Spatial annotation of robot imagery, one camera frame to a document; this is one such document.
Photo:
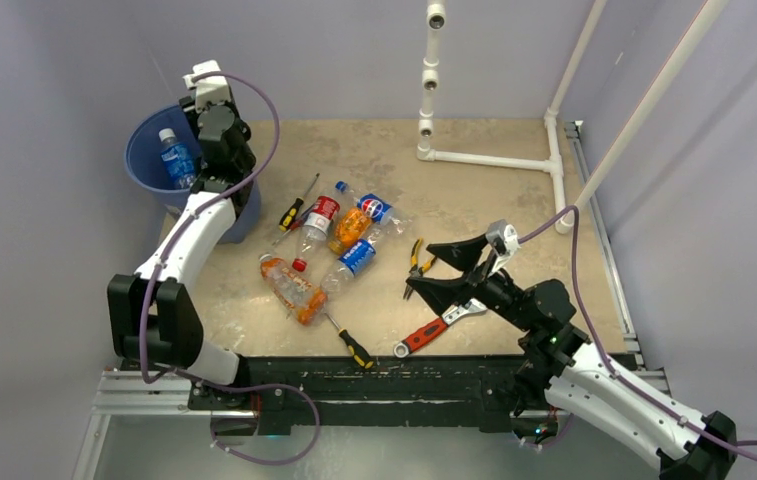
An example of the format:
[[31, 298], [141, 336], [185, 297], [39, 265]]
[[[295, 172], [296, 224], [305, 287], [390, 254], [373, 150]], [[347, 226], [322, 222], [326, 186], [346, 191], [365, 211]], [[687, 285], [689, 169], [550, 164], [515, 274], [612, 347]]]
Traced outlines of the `blue label bottle back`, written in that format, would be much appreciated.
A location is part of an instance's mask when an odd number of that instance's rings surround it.
[[171, 128], [158, 132], [160, 158], [175, 189], [189, 189], [196, 179], [194, 158], [185, 143], [178, 140]]

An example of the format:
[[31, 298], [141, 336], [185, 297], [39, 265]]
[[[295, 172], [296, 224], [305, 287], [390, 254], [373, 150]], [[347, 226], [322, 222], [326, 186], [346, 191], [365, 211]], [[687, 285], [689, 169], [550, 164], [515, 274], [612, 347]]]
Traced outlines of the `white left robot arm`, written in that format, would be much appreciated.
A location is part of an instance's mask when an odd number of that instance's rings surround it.
[[214, 247], [242, 242], [259, 221], [261, 194], [254, 182], [224, 194], [254, 169], [251, 129], [232, 100], [196, 107], [185, 97], [134, 132], [126, 148], [133, 173], [168, 127], [190, 141], [198, 178], [184, 191], [184, 209], [157, 250], [134, 273], [109, 281], [112, 345], [121, 358], [137, 360], [145, 351], [148, 366], [180, 369], [214, 383], [214, 397], [238, 409], [252, 395], [248, 368], [239, 354], [206, 339], [191, 291]]

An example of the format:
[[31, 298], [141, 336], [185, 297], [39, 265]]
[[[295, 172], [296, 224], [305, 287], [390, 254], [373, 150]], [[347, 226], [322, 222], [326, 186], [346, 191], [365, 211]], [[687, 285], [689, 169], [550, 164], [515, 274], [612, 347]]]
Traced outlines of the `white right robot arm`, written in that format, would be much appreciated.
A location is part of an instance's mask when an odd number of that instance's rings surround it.
[[525, 361], [511, 397], [522, 412], [544, 402], [572, 413], [618, 440], [661, 479], [724, 479], [737, 460], [727, 444], [736, 425], [719, 411], [703, 414], [656, 390], [598, 349], [572, 319], [576, 308], [564, 283], [549, 279], [517, 286], [496, 265], [508, 250], [484, 235], [430, 244], [429, 253], [460, 271], [456, 279], [411, 277], [408, 285], [436, 313], [475, 301], [523, 332]]

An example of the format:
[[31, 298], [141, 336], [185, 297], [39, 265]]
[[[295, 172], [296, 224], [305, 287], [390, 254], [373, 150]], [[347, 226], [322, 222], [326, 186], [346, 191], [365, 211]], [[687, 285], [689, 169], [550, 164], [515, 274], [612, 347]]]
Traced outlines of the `orange juice bottle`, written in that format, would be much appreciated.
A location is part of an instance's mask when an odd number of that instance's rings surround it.
[[328, 240], [329, 249], [337, 255], [343, 254], [360, 239], [372, 223], [372, 219], [359, 207], [351, 207], [337, 221], [333, 235]]

